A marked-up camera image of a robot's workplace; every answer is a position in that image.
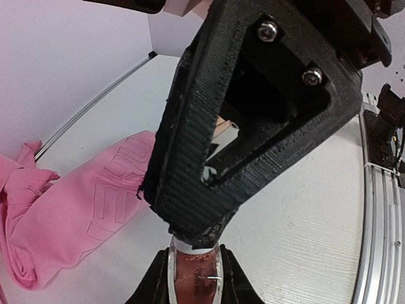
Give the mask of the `nail polish bottle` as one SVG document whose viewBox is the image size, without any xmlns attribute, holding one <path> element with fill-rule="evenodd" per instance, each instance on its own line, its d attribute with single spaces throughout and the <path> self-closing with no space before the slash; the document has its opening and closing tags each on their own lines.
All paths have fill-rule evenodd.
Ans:
<svg viewBox="0 0 405 304">
<path fill-rule="evenodd" d="M 220 246 L 194 250 L 173 237 L 167 279 L 170 303 L 220 303 L 224 285 Z"/>
</svg>

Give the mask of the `white nail polish cap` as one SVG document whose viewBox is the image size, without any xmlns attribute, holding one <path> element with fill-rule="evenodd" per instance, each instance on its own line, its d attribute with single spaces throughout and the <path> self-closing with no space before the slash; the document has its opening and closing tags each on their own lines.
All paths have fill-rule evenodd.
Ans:
<svg viewBox="0 0 405 304">
<path fill-rule="evenodd" d="M 205 166 L 202 172 L 201 180 L 207 182 L 210 177 L 214 177 L 217 174 L 216 169 L 213 167 Z M 194 249 L 192 245 L 189 245 L 183 241 L 178 240 L 176 237 L 173 237 L 173 244 L 176 250 L 185 253 L 187 255 L 203 255 L 209 253 L 214 248 L 203 248 L 203 249 Z"/>
</svg>

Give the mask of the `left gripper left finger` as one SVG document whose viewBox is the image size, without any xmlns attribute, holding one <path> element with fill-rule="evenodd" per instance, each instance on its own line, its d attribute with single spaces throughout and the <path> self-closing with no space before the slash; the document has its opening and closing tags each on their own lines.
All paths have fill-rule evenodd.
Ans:
<svg viewBox="0 0 405 304">
<path fill-rule="evenodd" d="M 168 252 L 160 250 L 133 295 L 125 304 L 169 304 Z"/>
</svg>

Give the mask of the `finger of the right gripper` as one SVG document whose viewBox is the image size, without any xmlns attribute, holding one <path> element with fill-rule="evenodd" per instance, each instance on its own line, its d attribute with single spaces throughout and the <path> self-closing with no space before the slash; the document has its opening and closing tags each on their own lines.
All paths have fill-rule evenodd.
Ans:
<svg viewBox="0 0 405 304">
<path fill-rule="evenodd" d="M 178 63 L 146 201 L 177 239 L 213 247 L 241 204 L 357 114 L 361 81 L 292 1 L 214 1 Z M 239 129 L 213 139 L 219 116 Z"/>
</svg>

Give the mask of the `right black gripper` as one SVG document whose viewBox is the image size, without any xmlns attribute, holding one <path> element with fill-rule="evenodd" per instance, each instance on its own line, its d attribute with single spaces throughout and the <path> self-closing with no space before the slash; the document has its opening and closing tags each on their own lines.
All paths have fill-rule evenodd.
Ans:
<svg viewBox="0 0 405 304">
<path fill-rule="evenodd" d="M 300 12 L 358 70 L 392 63 L 390 39 L 366 1 L 301 1 Z"/>
</svg>

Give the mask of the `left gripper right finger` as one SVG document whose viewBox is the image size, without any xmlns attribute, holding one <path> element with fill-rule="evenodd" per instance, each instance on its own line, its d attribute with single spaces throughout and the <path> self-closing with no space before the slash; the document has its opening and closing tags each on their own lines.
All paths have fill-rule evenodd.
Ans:
<svg viewBox="0 0 405 304">
<path fill-rule="evenodd" d="M 223 262 L 221 304 L 264 304 L 232 251 L 224 244 L 220 245 L 220 250 Z"/>
</svg>

